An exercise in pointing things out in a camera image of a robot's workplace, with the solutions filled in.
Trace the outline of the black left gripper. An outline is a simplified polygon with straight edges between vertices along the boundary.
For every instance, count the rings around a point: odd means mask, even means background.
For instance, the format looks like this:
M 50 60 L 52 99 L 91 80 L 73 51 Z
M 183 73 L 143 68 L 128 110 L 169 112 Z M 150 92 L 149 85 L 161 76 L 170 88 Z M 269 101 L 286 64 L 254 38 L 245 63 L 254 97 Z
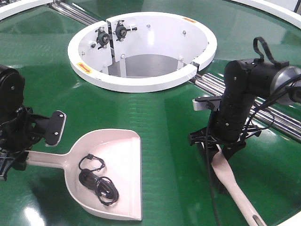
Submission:
M 0 180 L 6 181 L 8 171 L 26 169 L 30 149 L 46 133 L 50 118 L 34 114 L 31 107 L 21 106 L 0 122 Z

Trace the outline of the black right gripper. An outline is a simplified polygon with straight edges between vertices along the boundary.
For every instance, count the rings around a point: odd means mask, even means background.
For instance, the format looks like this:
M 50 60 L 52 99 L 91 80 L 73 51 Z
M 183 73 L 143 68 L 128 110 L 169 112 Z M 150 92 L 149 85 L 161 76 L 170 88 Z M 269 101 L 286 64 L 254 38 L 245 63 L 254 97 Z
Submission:
M 201 156 L 207 164 L 211 164 L 213 157 L 219 152 L 222 146 L 222 153 L 226 160 L 229 160 L 237 151 L 245 148 L 246 140 L 252 136 L 258 137 L 261 134 L 255 126 L 244 126 L 237 141 L 226 141 L 215 136 L 208 127 L 202 128 L 188 135 L 190 145 L 198 143 Z

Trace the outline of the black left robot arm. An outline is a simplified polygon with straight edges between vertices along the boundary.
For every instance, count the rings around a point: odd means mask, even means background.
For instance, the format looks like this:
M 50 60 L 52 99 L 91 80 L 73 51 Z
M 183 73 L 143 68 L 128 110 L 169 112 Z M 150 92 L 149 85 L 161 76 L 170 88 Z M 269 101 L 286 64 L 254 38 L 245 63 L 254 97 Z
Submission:
M 0 179 L 8 170 L 24 170 L 24 151 L 44 136 L 49 118 L 23 105 L 25 78 L 11 67 L 0 66 Z

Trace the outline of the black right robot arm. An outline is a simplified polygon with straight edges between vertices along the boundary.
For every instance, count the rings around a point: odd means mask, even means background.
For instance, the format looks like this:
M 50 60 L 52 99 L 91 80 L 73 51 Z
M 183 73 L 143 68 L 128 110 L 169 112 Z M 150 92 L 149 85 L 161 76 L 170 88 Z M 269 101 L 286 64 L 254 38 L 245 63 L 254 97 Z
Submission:
M 211 113 L 205 128 L 189 134 L 189 143 L 203 144 L 210 160 L 217 153 L 217 145 L 223 146 L 222 152 L 229 159 L 246 146 L 246 139 L 260 135 L 261 129 L 251 124 L 254 113 L 274 103 L 291 105 L 301 101 L 301 70 L 288 62 L 234 60 L 226 64 L 224 82 L 223 95 L 193 100 L 195 111 Z

